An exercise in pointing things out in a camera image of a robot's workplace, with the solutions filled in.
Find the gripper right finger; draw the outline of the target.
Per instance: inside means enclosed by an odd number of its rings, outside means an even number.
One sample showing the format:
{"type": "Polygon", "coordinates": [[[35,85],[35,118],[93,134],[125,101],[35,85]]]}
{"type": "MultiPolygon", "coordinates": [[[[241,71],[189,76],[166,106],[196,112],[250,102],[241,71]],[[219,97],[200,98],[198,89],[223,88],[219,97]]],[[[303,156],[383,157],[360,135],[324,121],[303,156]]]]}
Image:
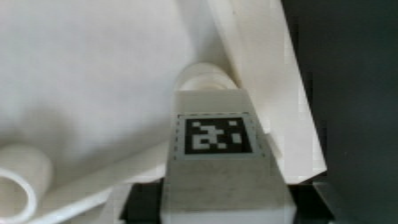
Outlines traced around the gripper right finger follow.
{"type": "Polygon", "coordinates": [[[292,224],[354,224],[328,183],[314,181],[289,185],[289,193],[296,205],[292,224]]]}

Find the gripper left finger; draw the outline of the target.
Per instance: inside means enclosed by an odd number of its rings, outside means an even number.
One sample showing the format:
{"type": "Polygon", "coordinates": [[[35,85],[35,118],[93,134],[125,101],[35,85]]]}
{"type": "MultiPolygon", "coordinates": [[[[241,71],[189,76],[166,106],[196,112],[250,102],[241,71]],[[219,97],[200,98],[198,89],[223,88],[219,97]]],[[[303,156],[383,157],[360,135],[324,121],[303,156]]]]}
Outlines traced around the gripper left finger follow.
{"type": "Polygon", "coordinates": [[[99,214],[99,224],[161,224],[163,179],[122,183],[111,189],[99,214]]]}

